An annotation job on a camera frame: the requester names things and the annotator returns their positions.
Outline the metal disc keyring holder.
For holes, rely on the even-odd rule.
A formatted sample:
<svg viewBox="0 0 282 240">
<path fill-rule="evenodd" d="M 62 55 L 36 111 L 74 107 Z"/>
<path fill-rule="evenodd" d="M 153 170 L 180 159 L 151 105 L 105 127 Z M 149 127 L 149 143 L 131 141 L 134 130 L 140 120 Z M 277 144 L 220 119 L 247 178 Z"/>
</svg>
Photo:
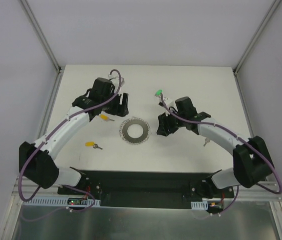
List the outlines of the metal disc keyring holder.
<svg viewBox="0 0 282 240">
<path fill-rule="evenodd" d="M 149 124 L 137 117 L 124 120 L 119 128 L 122 140 L 131 145 L 139 145 L 146 142 L 151 134 Z"/>
</svg>

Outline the key with solid blue tag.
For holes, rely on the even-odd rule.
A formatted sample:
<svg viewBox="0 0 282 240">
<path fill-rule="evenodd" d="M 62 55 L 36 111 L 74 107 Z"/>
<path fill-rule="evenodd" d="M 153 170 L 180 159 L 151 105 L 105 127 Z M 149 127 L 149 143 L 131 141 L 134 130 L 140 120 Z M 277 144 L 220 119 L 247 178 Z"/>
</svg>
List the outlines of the key with solid blue tag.
<svg viewBox="0 0 282 240">
<path fill-rule="evenodd" d="M 204 147 L 210 142 L 210 139 L 209 138 L 205 138 L 205 143 L 204 143 Z"/>
</svg>

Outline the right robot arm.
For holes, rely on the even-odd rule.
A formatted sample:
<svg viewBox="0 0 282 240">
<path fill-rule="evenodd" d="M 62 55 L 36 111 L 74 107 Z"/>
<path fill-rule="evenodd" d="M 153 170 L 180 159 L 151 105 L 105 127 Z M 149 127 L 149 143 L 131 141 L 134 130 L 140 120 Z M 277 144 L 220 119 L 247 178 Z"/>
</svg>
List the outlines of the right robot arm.
<svg viewBox="0 0 282 240">
<path fill-rule="evenodd" d="M 274 165 L 261 137 L 245 138 L 220 125 L 208 113 L 197 112 L 187 96 L 172 101 L 159 95 L 159 99 L 165 112 L 158 116 L 158 135 L 167 137 L 185 128 L 206 141 L 213 141 L 233 157 L 232 167 L 218 170 L 194 186 L 197 195 L 211 199 L 228 187 L 251 188 L 273 173 Z"/>
</svg>

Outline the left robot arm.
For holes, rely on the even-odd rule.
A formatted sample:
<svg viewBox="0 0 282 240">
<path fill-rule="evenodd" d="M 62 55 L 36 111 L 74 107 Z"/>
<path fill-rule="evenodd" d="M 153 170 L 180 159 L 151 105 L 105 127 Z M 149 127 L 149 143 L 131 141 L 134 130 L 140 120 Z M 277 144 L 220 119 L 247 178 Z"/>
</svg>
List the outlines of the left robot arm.
<svg viewBox="0 0 282 240">
<path fill-rule="evenodd" d="M 70 167 L 59 167 L 56 157 L 66 143 L 84 126 L 102 112 L 113 116 L 128 115 L 128 94 L 120 93 L 122 77 L 98 77 L 92 88 L 77 97 L 59 124 L 33 143 L 24 142 L 19 147 L 19 172 L 39 187 L 69 185 L 80 195 L 86 190 L 86 181 Z"/>
</svg>

